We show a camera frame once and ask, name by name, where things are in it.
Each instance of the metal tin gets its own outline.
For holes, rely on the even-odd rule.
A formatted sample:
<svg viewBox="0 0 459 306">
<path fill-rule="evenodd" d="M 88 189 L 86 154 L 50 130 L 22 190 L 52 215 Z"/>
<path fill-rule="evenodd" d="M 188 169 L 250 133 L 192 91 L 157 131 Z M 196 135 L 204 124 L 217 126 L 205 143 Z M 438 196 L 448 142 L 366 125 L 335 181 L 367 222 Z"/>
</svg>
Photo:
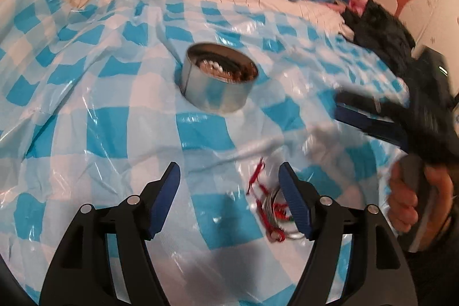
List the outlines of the metal tin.
<svg viewBox="0 0 459 306">
<path fill-rule="evenodd" d="M 218 77 L 202 70 L 201 64 L 216 64 L 216 73 L 231 76 Z M 180 89 L 196 107 L 215 113 L 234 112 L 247 101 L 253 82 L 258 77 L 254 62 L 243 53 L 215 43 L 197 43 L 186 52 Z"/>
</svg>

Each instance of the human hand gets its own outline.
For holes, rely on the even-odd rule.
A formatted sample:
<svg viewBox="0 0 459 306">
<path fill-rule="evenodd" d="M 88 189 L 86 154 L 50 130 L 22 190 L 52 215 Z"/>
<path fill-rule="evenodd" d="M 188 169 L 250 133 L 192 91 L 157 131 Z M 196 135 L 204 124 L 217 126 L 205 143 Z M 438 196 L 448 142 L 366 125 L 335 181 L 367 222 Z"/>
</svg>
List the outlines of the human hand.
<svg viewBox="0 0 459 306">
<path fill-rule="evenodd" d="M 424 236 L 421 239 L 419 250 L 427 249 L 440 230 L 447 230 L 449 226 L 448 215 L 453 206 L 453 182 L 449 177 L 447 168 L 444 166 L 426 166 L 424 174 L 429 184 L 437 187 L 438 196 Z M 418 198 L 414 191 L 403 182 L 399 162 L 396 162 L 392 167 L 389 186 L 391 187 L 391 194 L 388 199 L 389 220 L 397 231 L 407 233 L 419 218 L 415 210 Z"/>
</svg>

